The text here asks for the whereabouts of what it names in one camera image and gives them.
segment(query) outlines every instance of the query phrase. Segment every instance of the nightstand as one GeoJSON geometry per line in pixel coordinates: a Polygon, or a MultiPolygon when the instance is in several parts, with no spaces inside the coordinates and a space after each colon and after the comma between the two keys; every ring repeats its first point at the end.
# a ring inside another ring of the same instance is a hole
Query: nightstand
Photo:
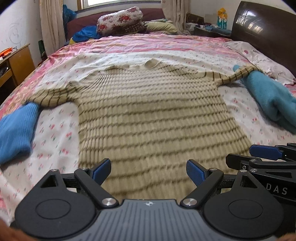
{"type": "Polygon", "coordinates": [[[0,61],[0,72],[4,72],[0,76],[0,104],[34,69],[29,44],[0,61]]]}
{"type": "Polygon", "coordinates": [[[230,36],[207,31],[205,29],[194,27],[193,35],[203,36],[203,37],[211,37],[211,38],[227,38],[230,39],[230,36]]]}

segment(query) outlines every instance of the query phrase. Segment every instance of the triangular cutout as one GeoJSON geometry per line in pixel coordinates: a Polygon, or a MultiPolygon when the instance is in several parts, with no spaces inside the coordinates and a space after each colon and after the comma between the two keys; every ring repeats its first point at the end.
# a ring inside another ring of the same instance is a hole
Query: triangular cutout
{"type": "Polygon", "coordinates": [[[248,176],[242,176],[241,187],[244,188],[257,188],[248,176]]]}
{"type": "Polygon", "coordinates": [[[273,172],[273,171],[268,171],[266,172],[267,174],[279,176],[279,177],[287,177],[287,178],[292,178],[292,173],[290,172],[273,172]]]}
{"type": "Polygon", "coordinates": [[[57,179],[55,175],[50,175],[42,184],[41,188],[49,188],[49,187],[56,187],[56,186],[57,186],[57,179]]]}

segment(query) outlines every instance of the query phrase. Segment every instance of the maroon headboard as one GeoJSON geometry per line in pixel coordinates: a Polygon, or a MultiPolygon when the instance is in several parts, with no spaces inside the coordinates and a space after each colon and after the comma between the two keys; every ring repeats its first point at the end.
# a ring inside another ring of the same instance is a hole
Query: maroon headboard
{"type": "MultiPolygon", "coordinates": [[[[163,10],[161,8],[142,8],[141,11],[143,13],[143,21],[150,21],[150,20],[165,18],[163,14],[163,10]]],[[[72,38],[74,33],[80,31],[86,26],[96,25],[99,17],[109,13],[113,13],[113,12],[116,12],[116,11],[95,13],[85,17],[76,18],[68,22],[67,24],[68,39],[72,38]]]]}
{"type": "Polygon", "coordinates": [[[295,26],[295,14],[242,1],[234,18],[231,39],[250,43],[296,76],[295,26]]]}

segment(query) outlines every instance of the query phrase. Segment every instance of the orange object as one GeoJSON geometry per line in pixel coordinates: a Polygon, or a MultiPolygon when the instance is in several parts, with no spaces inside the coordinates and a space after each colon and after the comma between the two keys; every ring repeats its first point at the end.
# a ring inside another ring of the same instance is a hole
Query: orange object
{"type": "Polygon", "coordinates": [[[5,49],[0,53],[0,57],[2,57],[2,56],[5,57],[6,55],[11,54],[11,53],[12,53],[12,48],[5,49]]]}

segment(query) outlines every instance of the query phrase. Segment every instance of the hand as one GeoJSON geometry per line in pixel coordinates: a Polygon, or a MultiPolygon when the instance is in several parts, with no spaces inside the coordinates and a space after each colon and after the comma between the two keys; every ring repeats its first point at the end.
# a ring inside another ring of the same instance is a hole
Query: hand
{"type": "Polygon", "coordinates": [[[35,241],[20,230],[10,228],[0,219],[0,241],[35,241]]]}
{"type": "Polygon", "coordinates": [[[296,241],[296,234],[286,234],[277,241],[296,241]]]}

